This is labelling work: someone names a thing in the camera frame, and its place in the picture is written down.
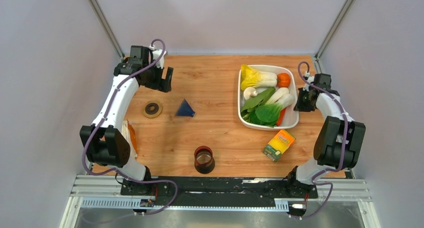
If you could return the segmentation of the blue glass cone dripper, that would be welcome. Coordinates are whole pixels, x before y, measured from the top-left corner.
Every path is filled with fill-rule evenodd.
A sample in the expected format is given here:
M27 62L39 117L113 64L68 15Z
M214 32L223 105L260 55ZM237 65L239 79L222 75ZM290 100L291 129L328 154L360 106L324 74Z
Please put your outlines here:
M188 101L186 99L183 99L180 106L178 107L175 116L176 117L191 117L193 118L195 116L196 112L193 110L193 108L190 106Z

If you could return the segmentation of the brown glass coffee carafe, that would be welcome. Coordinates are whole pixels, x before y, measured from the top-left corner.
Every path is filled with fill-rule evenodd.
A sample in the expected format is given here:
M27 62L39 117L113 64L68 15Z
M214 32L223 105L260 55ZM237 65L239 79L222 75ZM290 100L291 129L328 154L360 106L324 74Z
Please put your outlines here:
M205 145L199 146L194 151L194 167L201 174L209 174L215 168L212 150Z

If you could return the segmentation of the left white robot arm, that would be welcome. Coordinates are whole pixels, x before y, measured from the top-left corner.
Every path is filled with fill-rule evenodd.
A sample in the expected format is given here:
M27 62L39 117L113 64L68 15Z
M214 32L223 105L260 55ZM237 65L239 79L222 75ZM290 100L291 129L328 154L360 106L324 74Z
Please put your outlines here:
M140 195L153 189L151 173L147 166L136 159L132 140L123 133L125 114L140 86L161 92L171 91L173 68L169 67L165 78L165 48L133 45L129 57L118 63L108 96L97 117L90 125L83 125L79 136L83 144L82 165L91 176L116 172L134 182L133 188Z

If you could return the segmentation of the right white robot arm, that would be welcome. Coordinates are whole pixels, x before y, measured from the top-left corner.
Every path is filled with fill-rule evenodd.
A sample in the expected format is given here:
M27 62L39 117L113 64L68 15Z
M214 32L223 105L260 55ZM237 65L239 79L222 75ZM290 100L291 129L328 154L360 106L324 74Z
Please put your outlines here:
M299 89L295 110L319 110L324 123L312 158L295 166L287 175L285 190L291 197L300 196L306 186L312 186L330 172L353 168L358 162L366 131L365 124L355 121L344 109L339 93L331 88L329 74L310 75L306 72L302 78L305 86Z

